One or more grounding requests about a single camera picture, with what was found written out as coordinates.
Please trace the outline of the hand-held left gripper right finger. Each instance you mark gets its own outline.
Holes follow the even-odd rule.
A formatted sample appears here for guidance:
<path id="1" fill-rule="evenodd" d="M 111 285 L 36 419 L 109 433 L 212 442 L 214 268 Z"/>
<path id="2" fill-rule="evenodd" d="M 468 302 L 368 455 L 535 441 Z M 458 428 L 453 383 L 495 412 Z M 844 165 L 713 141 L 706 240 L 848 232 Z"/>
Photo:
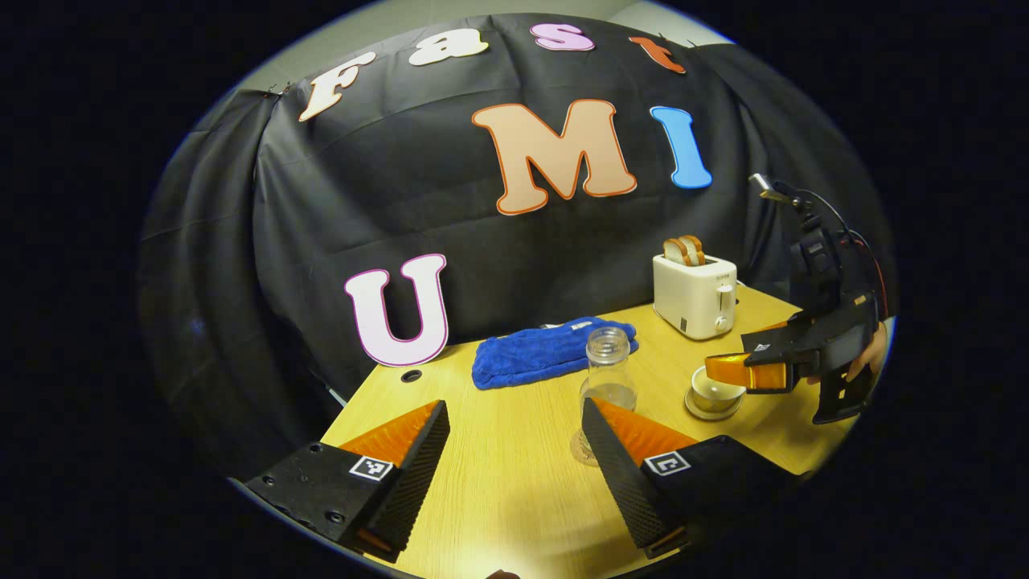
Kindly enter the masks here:
<path id="1" fill-rule="evenodd" d="M 603 399 L 584 400 L 581 425 L 622 520 L 648 558 L 723 539 L 805 481 L 734 437 L 698 441 Z"/>

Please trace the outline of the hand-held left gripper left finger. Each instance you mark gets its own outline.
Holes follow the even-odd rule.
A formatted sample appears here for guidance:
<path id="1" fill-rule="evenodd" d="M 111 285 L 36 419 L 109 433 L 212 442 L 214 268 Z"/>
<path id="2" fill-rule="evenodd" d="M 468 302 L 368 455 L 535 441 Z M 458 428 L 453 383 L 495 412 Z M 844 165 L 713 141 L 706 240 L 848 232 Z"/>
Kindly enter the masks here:
<path id="1" fill-rule="evenodd" d="M 344 444 L 306 444 L 245 486 L 331 542 L 395 563 L 448 436 L 447 403 L 433 400 Z"/>

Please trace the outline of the cream teacup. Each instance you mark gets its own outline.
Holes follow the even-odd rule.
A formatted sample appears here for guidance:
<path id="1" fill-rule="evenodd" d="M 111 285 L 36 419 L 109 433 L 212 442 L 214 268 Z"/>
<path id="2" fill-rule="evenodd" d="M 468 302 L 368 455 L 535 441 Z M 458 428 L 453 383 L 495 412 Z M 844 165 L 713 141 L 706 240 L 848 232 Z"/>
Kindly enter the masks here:
<path id="1" fill-rule="evenodd" d="M 743 396 L 747 392 L 744 386 L 724 384 L 724 382 L 711 379 L 705 367 L 699 367 L 691 374 L 691 387 L 687 392 L 689 391 L 697 391 L 702 393 L 706 398 L 712 399 L 736 398 L 736 396 Z"/>

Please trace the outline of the clear water bottle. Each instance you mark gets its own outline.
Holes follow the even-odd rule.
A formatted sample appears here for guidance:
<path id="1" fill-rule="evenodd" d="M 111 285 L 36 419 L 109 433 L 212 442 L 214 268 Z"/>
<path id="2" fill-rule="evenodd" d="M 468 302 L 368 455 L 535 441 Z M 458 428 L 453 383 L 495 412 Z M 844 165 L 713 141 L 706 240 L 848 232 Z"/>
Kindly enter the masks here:
<path id="1" fill-rule="evenodd" d="M 629 411 L 636 409 L 638 392 L 627 368 L 632 351 L 629 334 L 620 326 L 602 326 L 589 334 L 588 374 L 578 396 L 580 409 L 588 398 L 606 400 Z"/>

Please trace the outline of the cream saucer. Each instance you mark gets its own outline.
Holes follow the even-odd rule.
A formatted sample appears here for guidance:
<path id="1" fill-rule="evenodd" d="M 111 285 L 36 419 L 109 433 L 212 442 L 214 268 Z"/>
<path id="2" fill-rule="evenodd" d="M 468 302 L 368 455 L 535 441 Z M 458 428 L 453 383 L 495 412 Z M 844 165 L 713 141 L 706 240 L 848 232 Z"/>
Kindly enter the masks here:
<path id="1" fill-rule="evenodd" d="M 742 406 L 743 396 L 736 396 L 731 399 L 706 398 L 697 391 L 689 391 L 684 396 L 684 404 L 691 415 L 702 419 L 702 421 L 721 421 L 728 419 L 738 411 Z"/>

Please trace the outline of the cream toaster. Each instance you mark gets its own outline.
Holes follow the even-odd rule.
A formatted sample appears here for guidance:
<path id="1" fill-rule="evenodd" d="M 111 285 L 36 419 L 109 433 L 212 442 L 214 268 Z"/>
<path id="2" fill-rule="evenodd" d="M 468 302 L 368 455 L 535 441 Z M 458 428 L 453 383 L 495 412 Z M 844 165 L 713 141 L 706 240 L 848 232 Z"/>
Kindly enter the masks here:
<path id="1" fill-rule="evenodd" d="M 654 310 L 688 339 L 728 334 L 735 322 L 736 265 L 708 257 L 703 266 L 683 266 L 653 257 Z"/>

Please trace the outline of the blue towel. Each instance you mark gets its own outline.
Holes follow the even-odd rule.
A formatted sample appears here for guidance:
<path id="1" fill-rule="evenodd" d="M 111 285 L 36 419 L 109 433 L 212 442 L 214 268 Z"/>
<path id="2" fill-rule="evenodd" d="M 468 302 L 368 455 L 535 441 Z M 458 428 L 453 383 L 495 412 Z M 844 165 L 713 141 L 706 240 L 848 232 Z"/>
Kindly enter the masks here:
<path id="1" fill-rule="evenodd" d="M 606 327 L 620 330 L 629 351 L 638 351 L 635 326 L 614 320 L 577 318 L 558 326 L 530 327 L 478 345 L 471 370 L 475 388 L 489 391 L 586 370 L 588 338 Z"/>

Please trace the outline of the black backdrop cloth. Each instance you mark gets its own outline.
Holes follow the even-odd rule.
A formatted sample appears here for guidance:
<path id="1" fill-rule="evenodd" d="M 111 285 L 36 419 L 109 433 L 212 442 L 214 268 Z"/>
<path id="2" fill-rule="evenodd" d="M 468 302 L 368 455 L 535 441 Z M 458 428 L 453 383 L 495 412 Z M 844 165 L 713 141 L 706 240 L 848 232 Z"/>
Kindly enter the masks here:
<path id="1" fill-rule="evenodd" d="M 237 89 L 166 166 L 141 236 L 141 325 L 199 454 L 250 478 L 316 439 L 374 369 L 346 280 L 423 254 L 449 340 L 653 300 L 650 259 L 698 236 L 744 285 L 811 306 L 812 191 L 859 236 L 893 326 L 896 250 L 867 168 L 793 82 L 732 43 L 494 14 L 343 55 L 279 94 Z"/>

